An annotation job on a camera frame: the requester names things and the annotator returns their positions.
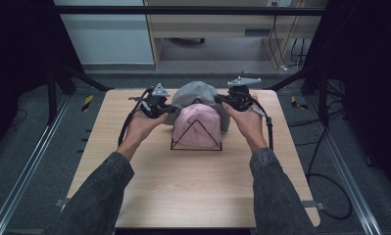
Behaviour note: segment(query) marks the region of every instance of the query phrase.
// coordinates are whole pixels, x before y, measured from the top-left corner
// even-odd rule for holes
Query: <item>triangular wire frame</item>
[[[200,148],[183,148],[183,149],[178,149],[176,148],[176,145],[179,144],[179,140],[186,134],[186,132],[195,124],[195,122],[198,122],[202,128],[204,128],[204,130],[208,133],[208,135],[211,137],[212,140],[214,140],[214,142],[216,143],[218,149],[209,149],[211,147],[204,147],[204,149],[202,147]],[[182,135],[176,140],[176,142],[173,141],[173,136],[171,138],[171,150],[191,150],[191,151],[222,151],[222,142],[218,142],[216,139],[214,139],[213,135],[211,135],[211,133],[207,130],[207,128],[205,128],[205,126],[201,123],[201,121],[199,121],[198,119],[194,120],[189,126],[188,128],[186,128],[186,130],[182,133]]]

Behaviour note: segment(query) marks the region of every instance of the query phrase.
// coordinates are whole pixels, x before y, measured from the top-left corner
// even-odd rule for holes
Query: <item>black controller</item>
[[[237,79],[228,82],[228,95],[220,95],[216,96],[216,101],[226,102],[226,104],[230,105],[234,110],[238,112],[247,111],[253,105],[253,98],[250,95],[250,91],[247,87],[247,84],[254,84],[262,82],[259,78],[245,78],[238,77]]]
[[[130,97],[129,100],[140,102],[140,110],[148,118],[158,118],[164,113],[171,113],[174,108],[165,104],[171,94],[159,83],[156,87],[147,88],[141,97]]]
[[[148,117],[148,118],[158,118],[164,113],[172,113],[175,110],[175,107],[165,104],[171,94],[159,83],[155,87],[147,88],[140,97],[130,97],[128,100],[134,100],[137,102],[134,109],[127,116],[127,119],[124,121],[122,126],[122,131],[119,136],[119,145],[122,143],[125,135],[125,131],[128,125],[131,122],[133,115],[137,112],[137,108]]]

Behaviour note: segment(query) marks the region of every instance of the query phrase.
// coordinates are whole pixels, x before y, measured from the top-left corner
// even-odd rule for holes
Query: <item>wooden table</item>
[[[122,124],[142,90],[107,92],[68,193],[117,149]],[[302,200],[312,200],[278,98],[273,91],[252,90],[272,117],[274,151]],[[171,150],[170,125],[158,126],[131,160],[135,171],[125,189],[117,228],[256,227],[250,149],[232,120],[222,151]],[[316,209],[306,209],[314,226]]]

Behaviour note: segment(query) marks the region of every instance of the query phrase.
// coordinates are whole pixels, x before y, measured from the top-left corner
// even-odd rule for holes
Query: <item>person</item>
[[[317,234],[291,181],[263,135],[262,117],[222,104],[250,146],[254,214],[259,234]],[[125,187],[133,177],[130,161],[140,143],[168,114],[156,119],[134,114],[123,142],[79,187],[57,220],[42,234],[112,234]]]

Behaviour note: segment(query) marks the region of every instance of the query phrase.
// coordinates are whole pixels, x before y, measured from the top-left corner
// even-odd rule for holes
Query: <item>metal clamp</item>
[[[169,97],[171,93],[165,89],[161,83],[159,83],[152,92],[153,96]]]
[[[70,201],[70,198],[57,199],[55,200],[54,206],[62,207],[65,206]]]
[[[317,203],[315,201],[302,201],[302,205],[304,208],[317,208],[320,211],[325,210],[324,203]]]
[[[238,78],[232,80],[232,81],[229,81],[228,82],[228,86],[229,87],[232,87],[232,86],[242,86],[242,85],[250,85],[250,84],[255,84],[255,83],[260,83],[262,82],[262,80],[260,78],[247,78],[247,77],[241,77],[241,76],[238,76]]]

